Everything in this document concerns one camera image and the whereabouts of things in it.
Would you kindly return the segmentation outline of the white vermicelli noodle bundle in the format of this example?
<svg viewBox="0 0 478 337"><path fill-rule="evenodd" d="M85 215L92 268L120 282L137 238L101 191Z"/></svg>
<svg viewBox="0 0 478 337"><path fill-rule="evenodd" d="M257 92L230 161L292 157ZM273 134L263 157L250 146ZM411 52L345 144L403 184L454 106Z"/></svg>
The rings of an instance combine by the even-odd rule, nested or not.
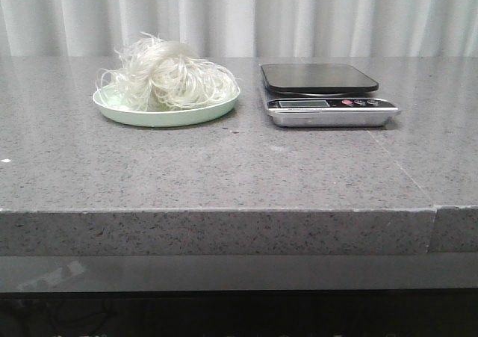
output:
<svg viewBox="0 0 478 337"><path fill-rule="evenodd" d="M108 107L120 111L206 108L240 93L227 68L199 57L179 41L145 34L117 54L121 67L104 70L96 91Z"/></svg>

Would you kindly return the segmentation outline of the light green round plate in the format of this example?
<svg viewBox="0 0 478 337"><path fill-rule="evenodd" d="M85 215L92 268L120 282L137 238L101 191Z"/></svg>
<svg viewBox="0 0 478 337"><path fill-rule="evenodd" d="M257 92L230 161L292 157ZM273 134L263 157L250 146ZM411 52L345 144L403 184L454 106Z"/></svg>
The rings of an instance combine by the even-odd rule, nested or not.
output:
<svg viewBox="0 0 478 337"><path fill-rule="evenodd" d="M231 96L225 102L204 108L182 111L132 111L128 110L125 100L111 88L100 88L93 94L93 102L100 112L110 120L139 127L181 127L215 120L235 106L238 95Z"/></svg>

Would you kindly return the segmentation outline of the silver black kitchen scale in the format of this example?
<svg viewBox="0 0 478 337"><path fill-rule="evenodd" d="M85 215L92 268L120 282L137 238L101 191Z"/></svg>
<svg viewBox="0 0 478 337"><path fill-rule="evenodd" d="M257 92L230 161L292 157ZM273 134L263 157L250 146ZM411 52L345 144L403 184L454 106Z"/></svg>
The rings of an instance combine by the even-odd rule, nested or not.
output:
<svg viewBox="0 0 478 337"><path fill-rule="evenodd" d="M380 127L400 113L349 64L263 64L265 111L281 127Z"/></svg>

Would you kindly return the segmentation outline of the white pleated curtain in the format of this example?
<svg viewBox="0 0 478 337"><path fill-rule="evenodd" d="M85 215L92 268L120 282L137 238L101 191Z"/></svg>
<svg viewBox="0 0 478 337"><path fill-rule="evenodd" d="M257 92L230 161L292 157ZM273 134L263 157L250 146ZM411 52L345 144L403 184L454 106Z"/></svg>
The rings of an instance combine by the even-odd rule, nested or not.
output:
<svg viewBox="0 0 478 337"><path fill-rule="evenodd" d="M215 57L474 57L477 0L1 0L4 56L109 55L142 33Z"/></svg>

